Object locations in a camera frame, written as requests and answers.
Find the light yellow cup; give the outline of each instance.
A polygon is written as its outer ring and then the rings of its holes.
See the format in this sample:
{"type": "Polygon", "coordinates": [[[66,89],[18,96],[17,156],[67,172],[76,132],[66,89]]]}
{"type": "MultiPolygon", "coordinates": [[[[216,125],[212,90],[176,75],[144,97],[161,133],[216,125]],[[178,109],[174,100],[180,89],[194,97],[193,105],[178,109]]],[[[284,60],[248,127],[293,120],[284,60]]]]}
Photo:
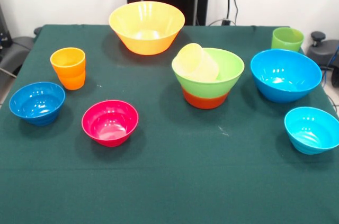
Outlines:
{"type": "Polygon", "coordinates": [[[77,90],[83,87],[86,78],[84,51],[78,48],[62,48],[51,55],[50,61],[64,88],[77,90]]]}
{"type": "Polygon", "coordinates": [[[199,44],[184,46],[173,59],[176,72],[190,80],[213,82],[219,74],[219,66],[199,44]]]}

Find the green bowl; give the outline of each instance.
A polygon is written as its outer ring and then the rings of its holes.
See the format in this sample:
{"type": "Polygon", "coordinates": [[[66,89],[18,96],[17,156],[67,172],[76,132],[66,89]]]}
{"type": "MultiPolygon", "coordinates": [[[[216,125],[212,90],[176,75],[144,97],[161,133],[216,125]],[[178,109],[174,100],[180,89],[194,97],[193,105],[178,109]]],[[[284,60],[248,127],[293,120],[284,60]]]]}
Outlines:
{"type": "Polygon", "coordinates": [[[219,66],[219,75],[215,81],[199,82],[182,77],[174,70],[173,63],[172,69],[180,85],[188,93],[200,98],[218,98],[232,89],[244,71],[245,65],[243,60],[232,52],[217,48],[204,48],[204,51],[219,66]]]}

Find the bowl rim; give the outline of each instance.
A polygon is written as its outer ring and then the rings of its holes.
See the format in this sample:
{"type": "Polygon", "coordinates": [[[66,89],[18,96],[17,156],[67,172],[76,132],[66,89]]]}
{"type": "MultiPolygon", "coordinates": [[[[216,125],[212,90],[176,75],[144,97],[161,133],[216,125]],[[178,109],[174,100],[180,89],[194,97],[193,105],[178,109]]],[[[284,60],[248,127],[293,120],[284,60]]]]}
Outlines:
{"type": "Polygon", "coordinates": [[[92,139],[94,139],[94,140],[97,140],[97,141],[104,141],[104,142],[110,142],[110,141],[120,140],[120,139],[123,138],[123,137],[126,137],[126,136],[131,135],[131,134],[134,132],[134,130],[136,129],[138,123],[139,123],[139,113],[138,113],[137,109],[136,109],[132,104],[130,104],[130,103],[126,102],[126,101],[121,101],[121,100],[105,100],[105,101],[97,102],[97,103],[93,104],[92,106],[90,106],[90,107],[84,112],[83,117],[81,118],[81,126],[82,126],[82,128],[83,128],[83,131],[84,131],[90,138],[92,138],[92,139]],[[137,121],[136,121],[136,124],[134,125],[134,127],[131,129],[131,131],[130,131],[129,133],[127,133],[126,135],[124,135],[124,136],[122,136],[122,137],[120,137],[120,138],[110,139],[110,140],[102,140],[102,139],[100,139],[100,138],[98,138],[98,137],[95,137],[95,136],[91,135],[89,132],[87,132],[87,130],[84,128],[84,118],[85,118],[85,115],[86,115],[87,112],[89,112],[93,107],[95,107],[95,106],[97,106],[97,105],[99,105],[99,104],[105,103],[105,102],[119,102],[119,103],[124,103],[124,104],[126,104],[127,106],[130,106],[130,107],[135,111],[135,113],[136,113],[136,115],[137,115],[137,121]]]}
{"type": "Polygon", "coordinates": [[[173,32],[171,32],[170,34],[167,34],[166,36],[163,36],[163,37],[160,37],[160,38],[157,38],[157,39],[149,38],[149,39],[141,39],[141,41],[154,41],[154,40],[166,39],[166,38],[168,38],[168,37],[170,37],[170,36],[173,36],[174,34],[178,33],[178,32],[182,29],[182,27],[184,27],[184,24],[185,24],[185,15],[184,15],[184,14],[182,13],[182,11],[179,10],[177,7],[175,7],[175,6],[171,5],[171,4],[168,4],[168,3],[162,3],[162,2],[157,2],[157,1],[138,1],[138,2],[133,2],[133,3],[127,3],[127,4],[124,4],[124,5],[122,5],[122,6],[118,7],[118,8],[116,8],[116,9],[110,14],[109,19],[108,19],[108,25],[109,25],[109,26],[112,28],[112,30],[113,30],[114,32],[116,32],[118,35],[121,35],[121,36],[123,36],[123,37],[125,37],[125,38],[137,40],[137,39],[135,39],[135,38],[132,38],[131,36],[128,36],[128,35],[126,35],[126,34],[123,34],[123,33],[119,32],[119,31],[117,31],[116,29],[114,29],[114,28],[112,27],[112,24],[111,24],[111,19],[112,19],[112,17],[114,16],[114,14],[115,14],[117,11],[122,10],[124,7],[131,6],[132,4],[137,4],[137,3],[140,3],[140,4],[142,4],[142,3],[146,3],[146,4],[148,4],[148,3],[165,4],[166,6],[173,7],[173,8],[175,8],[176,10],[178,10],[178,11],[180,12],[181,18],[183,19],[183,20],[182,20],[181,27],[180,27],[178,30],[173,31],[173,32]]]}
{"type": "Polygon", "coordinates": [[[302,53],[299,53],[299,52],[295,52],[295,51],[292,51],[292,50],[286,50],[286,49],[268,49],[268,50],[263,50],[263,51],[260,51],[259,53],[257,53],[255,56],[252,57],[251,59],[251,63],[250,63],[250,68],[251,68],[251,72],[252,72],[252,75],[257,79],[259,80],[261,83],[265,84],[266,86],[272,88],[272,89],[276,89],[276,90],[280,90],[280,91],[283,91],[283,92],[289,92],[289,93],[301,93],[301,92],[307,92],[307,91],[310,91],[314,88],[316,88],[322,81],[322,77],[323,77],[323,74],[322,74],[322,70],[319,68],[319,66],[309,57],[307,57],[306,55],[302,54],[302,53]],[[312,86],[312,87],[309,87],[309,88],[306,88],[306,89],[303,89],[303,90],[300,90],[300,91],[292,91],[292,90],[286,90],[286,89],[280,89],[280,88],[277,88],[277,87],[274,87],[272,85],[269,85],[267,84],[266,82],[262,81],[260,79],[260,77],[257,76],[256,73],[253,72],[253,61],[256,59],[256,57],[262,55],[262,54],[265,54],[265,53],[269,53],[269,52],[277,52],[277,51],[282,51],[282,52],[288,52],[288,53],[293,53],[294,55],[299,55],[299,56],[302,56],[303,59],[306,59],[306,60],[309,60],[313,65],[316,66],[317,70],[318,70],[318,74],[319,74],[319,80],[317,82],[317,84],[315,84],[315,86],[312,86]]]}
{"type": "Polygon", "coordinates": [[[25,85],[23,87],[21,87],[20,89],[18,89],[15,93],[13,93],[12,97],[10,98],[10,101],[8,102],[8,105],[9,105],[9,108],[11,110],[11,112],[13,114],[15,114],[17,117],[19,118],[22,118],[22,119],[36,119],[36,118],[41,118],[41,117],[44,117],[44,116],[47,116],[47,115],[50,115],[52,114],[53,112],[55,112],[56,110],[58,110],[59,108],[61,108],[61,106],[64,104],[65,102],[65,99],[66,99],[66,92],[65,90],[58,84],[56,83],[53,83],[53,82],[48,82],[48,81],[41,81],[41,82],[35,82],[35,83],[31,83],[31,84],[28,84],[28,85],[25,85]],[[18,113],[16,113],[14,110],[12,110],[11,108],[11,103],[13,101],[13,97],[18,94],[21,90],[29,87],[29,86],[32,86],[32,85],[38,85],[38,84],[49,84],[49,85],[55,85],[57,86],[59,89],[61,89],[61,92],[63,93],[63,99],[61,100],[60,104],[51,112],[47,112],[47,113],[44,113],[44,114],[41,114],[41,115],[37,115],[36,117],[24,117],[23,115],[19,115],[18,113]]]}
{"type": "Polygon", "coordinates": [[[287,130],[288,134],[290,134],[294,140],[298,141],[299,143],[305,145],[305,146],[308,146],[310,148],[313,148],[313,149],[318,149],[318,150],[331,150],[337,146],[339,146],[339,141],[336,145],[333,145],[331,147],[317,147],[317,146],[310,146],[309,144],[306,144],[304,142],[301,142],[299,139],[295,138],[293,136],[293,134],[291,133],[290,129],[287,127],[286,125],[286,120],[288,119],[288,115],[290,115],[290,113],[294,112],[295,110],[298,110],[298,109],[304,109],[304,110],[317,110],[317,111],[320,111],[321,113],[325,114],[326,116],[329,116],[331,119],[335,120],[336,123],[338,123],[338,126],[339,126],[339,121],[337,118],[335,118],[333,115],[331,115],[330,113],[322,110],[322,109],[317,109],[316,107],[312,107],[312,106],[300,106],[300,107],[296,107],[294,109],[291,109],[286,115],[285,115],[285,118],[284,118],[284,126],[285,126],[285,129],[287,130]]]}
{"type": "Polygon", "coordinates": [[[236,55],[235,53],[233,53],[233,52],[231,52],[231,51],[228,51],[228,50],[225,50],[225,49],[221,49],[221,48],[202,48],[202,49],[221,50],[221,51],[223,51],[223,52],[229,53],[230,55],[232,55],[233,57],[235,57],[236,59],[238,59],[238,60],[242,63],[242,69],[241,69],[241,71],[240,71],[239,73],[237,73],[234,77],[228,78],[228,79],[225,79],[225,80],[215,80],[215,81],[210,81],[210,82],[192,80],[192,79],[186,78],[186,77],[184,77],[184,76],[181,76],[180,74],[178,74],[178,73],[175,71],[175,69],[174,69],[174,67],[173,67],[173,61],[174,61],[174,59],[175,59],[175,57],[174,57],[173,60],[172,60],[172,63],[171,63],[172,70],[174,71],[174,73],[175,73],[176,75],[178,75],[179,77],[181,77],[181,78],[183,78],[183,79],[185,79],[185,80],[187,80],[187,81],[193,82],[193,83],[199,83],[199,84],[204,84],[204,85],[215,85],[215,84],[220,84],[220,83],[225,83],[225,82],[231,81],[231,80],[233,80],[233,79],[239,77],[239,76],[244,72],[244,70],[245,70],[245,63],[244,63],[244,61],[242,60],[242,58],[241,58],[240,56],[236,55]]]}
{"type": "Polygon", "coordinates": [[[56,50],[56,51],[50,56],[49,61],[51,62],[51,64],[52,64],[53,66],[56,66],[56,67],[58,67],[58,68],[70,68],[70,67],[75,67],[75,66],[81,64],[85,59],[86,59],[86,53],[85,53],[82,49],[80,49],[80,48],[75,48],[75,47],[67,47],[67,48],[60,48],[60,49],[56,50]],[[53,57],[56,53],[58,53],[58,52],[60,52],[60,51],[63,51],[63,50],[66,50],[66,49],[75,49],[75,50],[81,51],[81,53],[83,54],[83,58],[81,59],[81,61],[77,62],[76,64],[68,65],[68,66],[62,66],[62,65],[58,65],[58,64],[54,63],[54,62],[52,61],[52,57],[53,57]]]}

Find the blue bowl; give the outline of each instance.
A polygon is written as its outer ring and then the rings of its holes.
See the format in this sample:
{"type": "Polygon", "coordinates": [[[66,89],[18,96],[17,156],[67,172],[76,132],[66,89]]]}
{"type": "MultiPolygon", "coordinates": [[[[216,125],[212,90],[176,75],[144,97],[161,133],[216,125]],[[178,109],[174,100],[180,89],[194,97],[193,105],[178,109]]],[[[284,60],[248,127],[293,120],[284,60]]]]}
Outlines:
{"type": "Polygon", "coordinates": [[[259,91],[277,103],[296,101],[322,81],[322,71],[313,60],[282,49],[256,54],[251,60],[251,71],[259,91]]]}
{"type": "Polygon", "coordinates": [[[33,83],[16,91],[10,110],[28,123],[43,126],[52,123],[65,101],[65,91],[50,82],[33,83]]]}
{"type": "Polygon", "coordinates": [[[314,107],[298,107],[285,116],[285,128],[294,147],[303,154],[320,154],[339,145],[339,122],[314,107]]]}

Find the orange bowl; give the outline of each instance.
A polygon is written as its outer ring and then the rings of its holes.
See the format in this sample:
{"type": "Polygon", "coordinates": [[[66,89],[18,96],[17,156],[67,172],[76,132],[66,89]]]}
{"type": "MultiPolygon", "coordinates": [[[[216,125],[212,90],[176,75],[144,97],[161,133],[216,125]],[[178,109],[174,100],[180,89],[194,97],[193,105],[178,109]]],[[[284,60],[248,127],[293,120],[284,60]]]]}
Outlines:
{"type": "Polygon", "coordinates": [[[185,16],[176,7],[150,1],[121,6],[109,18],[110,27],[125,46],[140,55],[164,52],[184,23],[185,16]]]}

